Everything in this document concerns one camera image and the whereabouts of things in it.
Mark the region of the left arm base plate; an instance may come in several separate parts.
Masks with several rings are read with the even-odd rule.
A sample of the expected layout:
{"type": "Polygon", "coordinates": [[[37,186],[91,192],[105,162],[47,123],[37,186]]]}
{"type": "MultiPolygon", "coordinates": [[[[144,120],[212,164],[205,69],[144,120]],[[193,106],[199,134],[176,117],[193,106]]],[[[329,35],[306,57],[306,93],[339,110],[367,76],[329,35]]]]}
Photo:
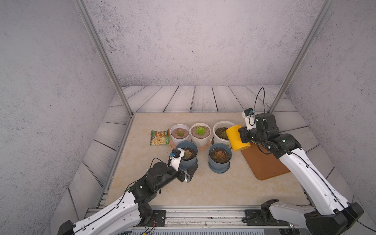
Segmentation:
{"type": "Polygon", "coordinates": [[[139,226],[141,227],[164,227],[166,219],[166,210],[153,210],[153,214],[142,219],[139,226]]]}

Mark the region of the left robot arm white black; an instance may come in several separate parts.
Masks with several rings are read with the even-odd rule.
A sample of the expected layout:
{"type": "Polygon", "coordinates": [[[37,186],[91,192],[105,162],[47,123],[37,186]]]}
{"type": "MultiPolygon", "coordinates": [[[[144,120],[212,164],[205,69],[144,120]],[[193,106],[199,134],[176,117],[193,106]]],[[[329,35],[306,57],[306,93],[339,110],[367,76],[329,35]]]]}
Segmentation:
{"type": "Polygon", "coordinates": [[[146,225],[152,218],[149,202],[171,181],[190,182],[198,165],[186,170],[157,162],[146,174],[109,206],[76,223],[64,222],[59,235],[116,235],[137,225],[146,225]]]}

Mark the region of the white pot bright green succulent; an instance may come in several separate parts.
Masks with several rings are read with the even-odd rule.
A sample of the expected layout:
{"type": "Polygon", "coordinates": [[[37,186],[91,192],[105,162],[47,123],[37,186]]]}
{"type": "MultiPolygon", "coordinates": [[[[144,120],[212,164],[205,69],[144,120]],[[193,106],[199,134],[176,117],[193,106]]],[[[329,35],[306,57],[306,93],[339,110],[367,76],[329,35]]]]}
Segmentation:
{"type": "Polygon", "coordinates": [[[211,129],[210,127],[205,123],[195,123],[190,128],[190,134],[192,137],[192,141],[197,146],[205,146],[207,142],[210,140],[211,136],[211,129]]]}

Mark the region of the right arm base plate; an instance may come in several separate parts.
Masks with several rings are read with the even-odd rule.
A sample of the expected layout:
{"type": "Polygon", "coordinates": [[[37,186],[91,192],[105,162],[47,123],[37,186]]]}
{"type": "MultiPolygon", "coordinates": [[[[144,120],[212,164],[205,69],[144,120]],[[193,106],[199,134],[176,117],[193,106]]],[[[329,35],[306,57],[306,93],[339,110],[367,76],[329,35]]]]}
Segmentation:
{"type": "Polygon", "coordinates": [[[242,222],[247,226],[288,226],[289,222],[276,220],[270,212],[265,210],[245,210],[242,222]]]}

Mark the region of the small white pot pink-green succulent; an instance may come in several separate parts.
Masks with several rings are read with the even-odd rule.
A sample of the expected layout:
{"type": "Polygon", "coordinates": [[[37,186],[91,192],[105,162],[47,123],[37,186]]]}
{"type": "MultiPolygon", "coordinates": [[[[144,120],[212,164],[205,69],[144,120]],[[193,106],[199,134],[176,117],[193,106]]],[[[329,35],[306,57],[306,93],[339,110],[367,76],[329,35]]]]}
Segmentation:
{"type": "Polygon", "coordinates": [[[170,134],[171,134],[172,142],[176,146],[178,144],[182,143],[182,142],[186,142],[186,141],[190,141],[191,140],[190,130],[184,124],[174,125],[171,128],[171,130],[170,130],[170,134]]]}

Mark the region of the yellow watering can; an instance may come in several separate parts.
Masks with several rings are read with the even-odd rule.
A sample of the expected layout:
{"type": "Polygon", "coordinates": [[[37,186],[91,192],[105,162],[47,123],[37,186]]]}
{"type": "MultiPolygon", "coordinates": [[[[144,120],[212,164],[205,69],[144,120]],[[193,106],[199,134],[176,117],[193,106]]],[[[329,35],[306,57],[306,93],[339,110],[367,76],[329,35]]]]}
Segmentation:
{"type": "Polygon", "coordinates": [[[235,125],[226,130],[226,134],[229,139],[233,152],[242,151],[251,146],[250,143],[242,142],[240,133],[239,133],[239,130],[241,128],[242,128],[241,125],[235,125]]]}

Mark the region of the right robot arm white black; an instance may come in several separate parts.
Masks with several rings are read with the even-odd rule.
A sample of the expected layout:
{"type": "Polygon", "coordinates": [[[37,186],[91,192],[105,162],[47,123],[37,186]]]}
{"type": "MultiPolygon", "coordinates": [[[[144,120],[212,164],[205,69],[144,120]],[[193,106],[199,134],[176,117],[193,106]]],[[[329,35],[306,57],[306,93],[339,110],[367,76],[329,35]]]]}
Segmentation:
{"type": "Polygon", "coordinates": [[[274,155],[299,181],[313,205],[297,206],[271,199],[262,204],[266,221],[285,221],[309,230],[312,235],[340,235],[363,215],[358,203],[350,203],[320,173],[291,134],[280,134],[275,116],[243,111],[246,126],[238,129],[242,143],[255,143],[274,155]]]}

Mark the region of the blue pot red succulent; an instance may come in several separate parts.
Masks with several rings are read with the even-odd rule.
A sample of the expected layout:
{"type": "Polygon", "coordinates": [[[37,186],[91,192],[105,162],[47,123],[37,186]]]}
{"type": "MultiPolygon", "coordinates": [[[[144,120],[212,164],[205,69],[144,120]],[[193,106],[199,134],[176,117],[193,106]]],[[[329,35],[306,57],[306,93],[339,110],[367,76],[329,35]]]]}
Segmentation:
{"type": "Polygon", "coordinates": [[[223,174],[230,169],[232,152],[227,145],[214,144],[209,149],[209,167],[217,173],[223,174]]]}

